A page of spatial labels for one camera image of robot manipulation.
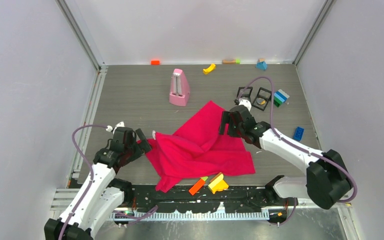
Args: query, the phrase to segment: green block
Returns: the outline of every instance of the green block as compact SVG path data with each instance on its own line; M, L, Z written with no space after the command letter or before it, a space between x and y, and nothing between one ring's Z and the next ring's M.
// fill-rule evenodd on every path
M273 101L273 104L276 106L276 107L279 107L280 104L277 102L277 101Z
M277 97L274 97L274 105L276 105L276 107L279 107L280 105L282 105L282 101L279 100Z

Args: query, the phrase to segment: pink towel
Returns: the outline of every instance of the pink towel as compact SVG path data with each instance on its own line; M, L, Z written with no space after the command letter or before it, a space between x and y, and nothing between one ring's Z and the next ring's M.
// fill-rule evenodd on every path
M146 154L161 180L155 190L166 193L182 179L222 172L226 176L255 174L251 153L241 138L219 134L223 108L209 101L173 135L157 132Z

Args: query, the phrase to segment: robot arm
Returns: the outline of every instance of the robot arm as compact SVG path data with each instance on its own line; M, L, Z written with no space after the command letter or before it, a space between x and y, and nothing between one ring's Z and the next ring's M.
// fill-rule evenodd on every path
M91 174L68 206L57 220L49 219L45 224L45 239L57 240L65 221L73 212L83 194L86 195L69 219L64 230L64 240L93 240L102 224L108 219L113 210L123 203L133 199L132 184L115 178L121 167L138 159L143 153L151 150L141 129L133 131L125 127L123 122L112 130L113 137L109 147L99 150L93 160L93 181Z
M294 178L277 176L266 185L267 189L272 189L280 198L311 199L323 209L330 209L351 190L351 182L342 172L316 157L323 156L346 170L339 153L313 149L271 128L267 122L256 122L250 109L249 101L242 99L239 105L223 112L219 133L225 133L227 124L229 136L243 138L248 144L282 157L306 175Z

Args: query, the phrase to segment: yellow block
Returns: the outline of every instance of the yellow block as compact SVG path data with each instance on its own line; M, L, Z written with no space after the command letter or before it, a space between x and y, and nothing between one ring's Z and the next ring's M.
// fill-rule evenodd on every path
M213 183L214 182L208 185L208 188L211 190L212 194L215 194L216 192L221 192L229 188L229 185L223 179L217 184L212 185Z
M224 177L223 173L220 172L209 181L208 188L212 194L228 189L229 185L223 180Z
M205 68L202 70L202 72L207 75L211 73L214 69L216 69L216 65L214 63L211 63L211 65L208 68Z

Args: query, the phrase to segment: white wall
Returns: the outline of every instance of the white wall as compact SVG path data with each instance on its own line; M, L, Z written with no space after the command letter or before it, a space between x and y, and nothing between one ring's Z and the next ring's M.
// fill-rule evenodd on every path
M96 72L54 0L0 1L0 240L38 240Z
M384 239L384 1L336 1L298 71L323 149L357 181L366 239Z
M292 62L325 0L73 2L104 62L124 65Z

